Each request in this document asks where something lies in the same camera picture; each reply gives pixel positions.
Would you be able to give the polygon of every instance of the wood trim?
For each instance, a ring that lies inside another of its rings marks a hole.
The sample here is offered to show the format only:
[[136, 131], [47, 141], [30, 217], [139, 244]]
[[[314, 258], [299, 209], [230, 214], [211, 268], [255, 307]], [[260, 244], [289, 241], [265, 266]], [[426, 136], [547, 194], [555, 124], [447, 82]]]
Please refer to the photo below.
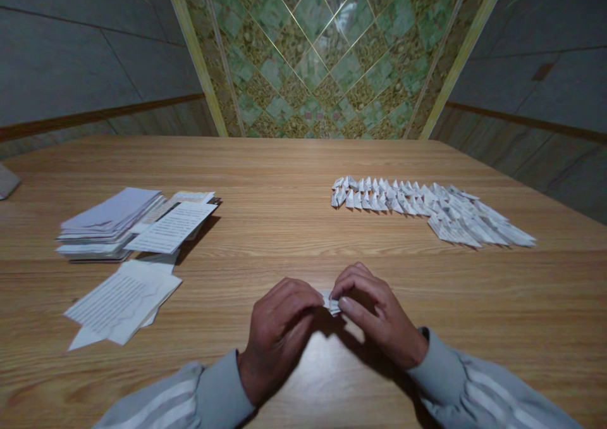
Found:
[[156, 100], [145, 103], [137, 103], [127, 106], [118, 106], [117, 108], [98, 109], [97, 111], [88, 111], [68, 116], [61, 116], [50, 119], [37, 120], [32, 122], [22, 122], [8, 127], [0, 127], [0, 142], [11, 141], [24, 138], [31, 135], [37, 135], [62, 128], [75, 127], [91, 122], [98, 122], [117, 116], [126, 116], [150, 109], [162, 108], [178, 103], [185, 103], [205, 98], [204, 94], [193, 94], [183, 97], [175, 97], [166, 100]]
[[221, 107], [219, 106], [217, 96], [215, 95], [215, 89], [213, 89], [213, 84], [211, 83], [209, 70], [207, 69], [202, 50], [200, 49], [200, 44], [198, 43], [198, 38], [196, 37], [196, 30], [194, 29], [187, 3], [185, 0], [171, 0], [171, 2], [173, 3], [181, 32], [183, 33], [185, 42], [190, 50], [192, 62], [194, 63], [194, 68], [196, 69], [196, 74], [200, 80], [202, 90], [207, 96], [207, 103], [209, 104], [217, 133], [220, 137], [227, 137], [228, 131], [223, 120], [223, 115], [221, 114]]
[[592, 130], [585, 130], [583, 128], [570, 127], [569, 125], [562, 125], [554, 122], [543, 121], [540, 119], [532, 119], [524, 116], [517, 116], [509, 113], [502, 113], [500, 111], [493, 111], [491, 109], [477, 108], [476, 106], [469, 106], [461, 103], [447, 102], [445, 106], [453, 109], [459, 109], [460, 111], [468, 111], [482, 116], [488, 116], [496, 119], [501, 119], [507, 122], [517, 123], [526, 125], [532, 128], [541, 128], [548, 132], [567, 135], [576, 138], [582, 138], [588, 141], [593, 141], [598, 144], [607, 144], [607, 134], [601, 132], [594, 132]]
[[451, 91], [455, 86], [455, 82], [457, 78], [459, 78], [460, 73], [463, 70], [468, 57], [476, 45], [477, 40], [482, 32], [482, 29], [485, 27], [485, 24], [489, 20], [489, 16], [491, 16], [491, 12], [495, 7], [495, 4], [498, 0], [482, 0], [481, 7], [477, 11], [472, 24], [470, 25], [470, 30], [468, 30], [468, 34], [466, 34], [466, 38], [462, 43], [462, 47], [460, 48], [453, 65], [451, 66], [451, 70], [449, 74], [445, 78], [445, 82], [443, 83], [443, 88], [441, 92], [438, 94], [436, 101], [434, 102], [434, 106], [432, 107], [432, 111], [426, 120], [426, 125], [424, 125], [424, 129], [422, 133], [419, 135], [419, 139], [427, 140], [432, 133], [432, 129], [436, 125], [436, 121], [438, 117], [441, 115], [441, 111], [443, 110], [449, 95], [451, 95]]

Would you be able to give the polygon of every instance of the loose paper sheet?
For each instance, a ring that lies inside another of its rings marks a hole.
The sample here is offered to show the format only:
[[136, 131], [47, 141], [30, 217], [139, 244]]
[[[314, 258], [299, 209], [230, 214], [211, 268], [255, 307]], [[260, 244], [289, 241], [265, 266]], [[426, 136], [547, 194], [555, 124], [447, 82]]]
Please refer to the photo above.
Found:
[[172, 254], [217, 206], [183, 202], [129, 242], [125, 249]]

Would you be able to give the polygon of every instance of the row of folded papers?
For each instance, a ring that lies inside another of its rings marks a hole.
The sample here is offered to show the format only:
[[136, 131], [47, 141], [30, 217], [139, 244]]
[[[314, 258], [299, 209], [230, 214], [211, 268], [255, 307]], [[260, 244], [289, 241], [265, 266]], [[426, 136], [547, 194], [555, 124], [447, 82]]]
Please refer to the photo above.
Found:
[[331, 205], [339, 208], [394, 211], [403, 215], [429, 217], [428, 225], [445, 241], [482, 247], [485, 244], [522, 247], [535, 246], [533, 236], [482, 203], [479, 197], [454, 185], [443, 187], [436, 182], [429, 187], [417, 182], [370, 177], [358, 182], [352, 176], [338, 178], [333, 184]]

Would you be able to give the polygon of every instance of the sleeve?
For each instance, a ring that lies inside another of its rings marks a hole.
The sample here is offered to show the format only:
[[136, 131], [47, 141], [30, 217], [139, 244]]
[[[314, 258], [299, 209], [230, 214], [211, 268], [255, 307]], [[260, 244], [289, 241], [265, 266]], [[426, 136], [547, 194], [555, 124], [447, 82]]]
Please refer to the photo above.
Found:
[[445, 428], [581, 428], [567, 413], [497, 364], [454, 350], [428, 328], [423, 362], [407, 373]]
[[190, 363], [114, 404], [94, 429], [233, 428], [255, 407], [240, 382], [236, 350], [210, 368]]

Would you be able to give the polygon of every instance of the gold trim strip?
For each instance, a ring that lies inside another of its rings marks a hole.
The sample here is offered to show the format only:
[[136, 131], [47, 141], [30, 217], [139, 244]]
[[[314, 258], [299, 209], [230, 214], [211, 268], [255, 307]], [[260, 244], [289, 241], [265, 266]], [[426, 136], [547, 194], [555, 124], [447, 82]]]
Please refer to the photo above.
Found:
[[443, 88], [441, 89], [441, 92], [438, 94], [438, 97], [434, 102], [432, 111], [428, 116], [426, 125], [424, 125], [424, 129], [422, 130], [419, 139], [427, 140], [430, 137], [430, 134], [432, 133], [432, 130], [436, 125], [436, 121], [441, 115], [441, 112], [445, 107], [445, 103], [447, 102], [449, 95], [451, 95], [455, 83], [457, 82], [457, 78], [459, 78], [460, 73], [462, 72], [463, 67], [466, 64], [466, 61], [468, 60], [468, 57], [470, 57], [472, 49], [474, 48], [474, 45], [476, 45], [476, 42], [479, 39], [482, 29], [485, 27], [485, 24], [489, 20], [489, 16], [491, 15], [491, 12], [493, 11], [493, 8], [495, 7], [495, 4], [497, 2], [498, 0], [482, 0], [481, 7], [477, 11], [474, 20], [472, 21], [472, 24], [470, 26], [470, 30], [468, 31], [468, 34], [466, 35], [466, 38], [462, 43], [462, 47], [460, 48], [460, 51], [457, 54], [453, 65], [451, 66], [449, 74], [445, 78]]
[[188, 6], [186, 5], [185, 0], [171, 0], [171, 3], [173, 3], [181, 32], [183, 33], [188, 49], [190, 50], [192, 62], [194, 63], [194, 68], [196, 69], [196, 74], [200, 80], [202, 90], [207, 97], [207, 102], [209, 103], [209, 109], [211, 110], [211, 116], [213, 117], [217, 133], [220, 137], [227, 137], [228, 131], [226, 129], [226, 124], [223, 121], [221, 108], [219, 107], [215, 90], [211, 84], [211, 77], [209, 76], [204, 56], [202, 55], [198, 39], [196, 38], [196, 31], [194, 30], [194, 24], [192, 23], [192, 18], [188, 12]]

